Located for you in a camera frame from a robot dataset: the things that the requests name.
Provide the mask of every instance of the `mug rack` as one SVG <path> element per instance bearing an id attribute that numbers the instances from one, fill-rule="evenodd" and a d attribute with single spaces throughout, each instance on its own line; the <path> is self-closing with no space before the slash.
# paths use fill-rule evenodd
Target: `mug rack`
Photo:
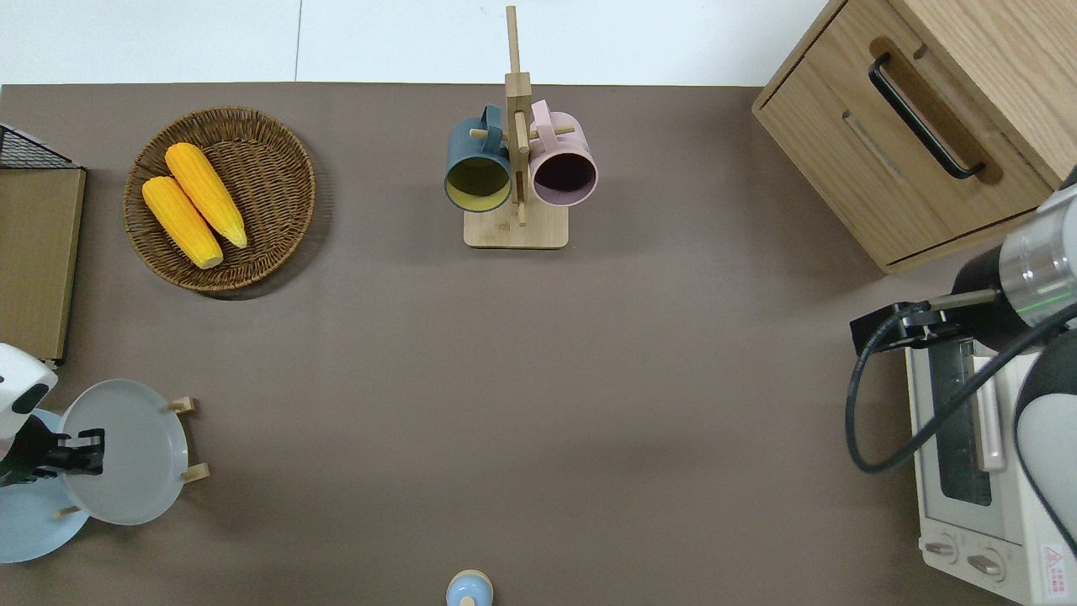
<path id="1" fill-rule="evenodd" d="M 534 119 L 531 111 L 531 74 L 520 71 L 520 50 L 516 32 L 516 6 L 505 9 L 508 20 L 509 72 L 505 74 L 504 138 L 508 140 L 513 193 L 509 201 L 487 212 L 464 212 L 464 242 L 473 248 L 563 248 L 569 243 L 569 209 L 535 198 L 531 171 L 530 140 L 538 133 L 529 131 Z M 567 126 L 555 130 L 570 132 Z M 486 130 L 474 128 L 471 136 L 485 138 Z"/>

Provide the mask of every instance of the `light blue plate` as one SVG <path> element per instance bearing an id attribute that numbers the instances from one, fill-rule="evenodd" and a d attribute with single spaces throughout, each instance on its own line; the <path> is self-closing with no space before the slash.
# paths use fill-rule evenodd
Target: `light blue plate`
<path id="1" fill-rule="evenodd" d="M 43 410 L 34 410 L 33 415 L 50 431 L 58 431 L 60 418 Z M 88 516 L 75 511 L 53 518 L 65 507 L 71 507 L 71 499 L 59 478 L 0 489 L 0 564 L 41 558 L 71 540 Z"/>

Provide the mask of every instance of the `woven basket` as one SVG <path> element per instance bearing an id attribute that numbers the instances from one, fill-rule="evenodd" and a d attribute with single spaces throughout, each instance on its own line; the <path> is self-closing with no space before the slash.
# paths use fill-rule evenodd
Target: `woven basket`
<path id="1" fill-rule="evenodd" d="M 247 229 L 247 248 L 216 236 L 224 260 L 199 269 L 165 232 L 142 199 L 142 183 L 168 174 L 165 150 L 201 147 L 232 194 Z M 299 245 L 314 212 L 314 169 L 286 126 L 253 109 L 224 107 L 184 115 L 139 154 L 124 189 L 124 224 L 135 251 L 165 280 L 198 292 L 250 285 L 280 267 Z"/>

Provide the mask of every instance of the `corn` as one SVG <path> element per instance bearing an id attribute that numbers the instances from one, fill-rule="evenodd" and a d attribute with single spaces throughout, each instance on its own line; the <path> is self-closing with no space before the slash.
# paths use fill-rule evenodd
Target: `corn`
<path id="1" fill-rule="evenodd" d="M 224 259 L 221 244 L 176 179 L 154 177 L 142 183 L 142 198 L 176 245 L 195 265 L 208 269 L 221 264 Z"/>
<path id="2" fill-rule="evenodd" d="M 206 154 L 191 143 L 174 143 L 165 152 L 165 163 L 210 226 L 237 246 L 247 248 L 243 217 Z"/>

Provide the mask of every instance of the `white floor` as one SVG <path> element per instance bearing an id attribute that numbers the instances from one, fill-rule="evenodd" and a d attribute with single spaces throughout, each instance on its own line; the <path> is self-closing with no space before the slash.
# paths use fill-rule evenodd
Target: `white floor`
<path id="1" fill-rule="evenodd" d="M 500 83 L 505 3 L 0 0 L 0 84 Z M 532 82 L 755 86 L 826 0 L 516 4 Z"/>

